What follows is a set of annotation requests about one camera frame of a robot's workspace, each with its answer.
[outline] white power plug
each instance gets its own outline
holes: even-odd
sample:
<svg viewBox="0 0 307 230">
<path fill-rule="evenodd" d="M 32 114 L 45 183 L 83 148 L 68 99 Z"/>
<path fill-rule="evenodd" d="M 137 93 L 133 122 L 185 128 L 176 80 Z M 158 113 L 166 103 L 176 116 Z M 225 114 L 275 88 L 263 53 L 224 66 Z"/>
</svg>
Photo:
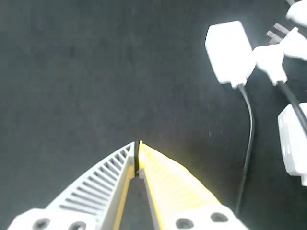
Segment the white power plug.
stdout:
<svg viewBox="0 0 307 230">
<path fill-rule="evenodd" d="M 283 50 L 280 45 L 259 46 L 253 51 L 257 67 L 265 72 L 272 84 L 286 83 L 288 78 L 283 69 Z"/>
<path fill-rule="evenodd" d="M 300 107 L 307 115 L 307 103 Z M 302 186 L 307 186 L 307 138 L 290 104 L 278 115 L 278 128 L 286 171 L 300 176 Z"/>
<path fill-rule="evenodd" d="M 236 88 L 247 83 L 256 63 L 240 21 L 210 26 L 205 47 L 220 84 Z"/>
<path fill-rule="evenodd" d="M 307 0 L 302 0 L 291 4 L 290 9 L 286 15 L 287 19 L 307 27 Z"/>
</svg>

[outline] power adapter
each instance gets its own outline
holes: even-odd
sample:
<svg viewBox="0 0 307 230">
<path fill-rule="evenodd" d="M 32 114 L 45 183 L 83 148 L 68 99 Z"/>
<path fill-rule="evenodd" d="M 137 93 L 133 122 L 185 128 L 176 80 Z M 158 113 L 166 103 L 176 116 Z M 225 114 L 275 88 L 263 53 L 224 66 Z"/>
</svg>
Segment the power adapter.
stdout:
<svg viewBox="0 0 307 230">
<path fill-rule="evenodd" d="M 307 115 L 307 103 L 300 107 Z M 300 176 L 302 186 L 307 186 L 307 138 L 290 104 L 278 115 L 278 128 L 286 171 L 291 176 Z"/>
</svg>

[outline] black surface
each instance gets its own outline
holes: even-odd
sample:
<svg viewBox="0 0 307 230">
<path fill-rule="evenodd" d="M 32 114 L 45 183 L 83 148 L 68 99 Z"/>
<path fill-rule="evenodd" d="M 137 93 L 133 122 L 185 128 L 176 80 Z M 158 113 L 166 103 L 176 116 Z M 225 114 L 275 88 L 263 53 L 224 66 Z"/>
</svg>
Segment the black surface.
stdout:
<svg viewBox="0 0 307 230">
<path fill-rule="evenodd" d="M 280 0 L 1 1 L 1 228 L 139 139 L 233 207 L 248 112 L 238 91 L 217 82 L 206 31 L 241 20 L 255 47 L 286 11 Z M 307 65 L 284 65 L 291 89 L 307 101 Z M 306 229 L 306 191 L 287 175 L 280 150 L 276 118 L 287 101 L 258 70 L 247 90 L 257 136 L 242 220 L 253 230 Z M 136 204 L 146 196 L 138 194 Z M 143 229 L 143 203 L 129 208 L 125 223 L 135 225 L 123 229 L 138 229 L 135 219 Z"/>
</svg>

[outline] white power adapter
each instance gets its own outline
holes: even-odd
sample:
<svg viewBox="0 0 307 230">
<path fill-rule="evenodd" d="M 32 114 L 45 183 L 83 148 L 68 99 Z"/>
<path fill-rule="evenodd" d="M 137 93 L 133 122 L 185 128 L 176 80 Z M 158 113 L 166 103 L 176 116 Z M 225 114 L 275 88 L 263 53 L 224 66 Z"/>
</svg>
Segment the white power adapter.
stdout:
<svg viewBox="0 0 307 230">
<path fill-rule="evenodd" d="M 307 103 L 300 107 L 307 115 Z M 300 176 L 302 186 L 307 186 L 307 138 L 290 104 L 278 115 L 278 128 L 286 171 Z"/>
<path fill-rule="evenodd" d="M 256 62 L 240 21 L 210 26 L 205 47 L 220 84 L 236 88 L 247 83 Z"/>
</svg>

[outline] mounting hole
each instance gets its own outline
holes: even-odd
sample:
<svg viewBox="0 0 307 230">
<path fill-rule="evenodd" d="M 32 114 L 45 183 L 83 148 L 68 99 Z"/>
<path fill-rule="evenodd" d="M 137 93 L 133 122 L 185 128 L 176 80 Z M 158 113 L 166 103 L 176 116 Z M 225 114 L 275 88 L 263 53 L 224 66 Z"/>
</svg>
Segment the mounting hole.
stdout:
<svg viewBox="0 0 307 230">
<path fill-rule="evenodd" d="M 41 218 L 37 220 L 33 225 L 33 230 L 42 230 L 48 227 L 50 223 L 50 219 L 48 218 Z"/>
<path fill-rule="evenodd" d="M 211 214 L 211 220 L 215 223 L 223 223 L 223 222 L 227 222 L 228 218 L 223 213 L 214 212 Z"/>
<path fill-rule="evenodd" d="M 85 230 L 86 224 L 82 221 L 77 221 L 71 224 L 68 230 Z"/>
<path fill-rule="evenodd" d="M 193 221 L 186 218 L 179 218 L 176 221 L 176 227 L 178 229 L 191 229 L 194 227 Z"/>
</svg>

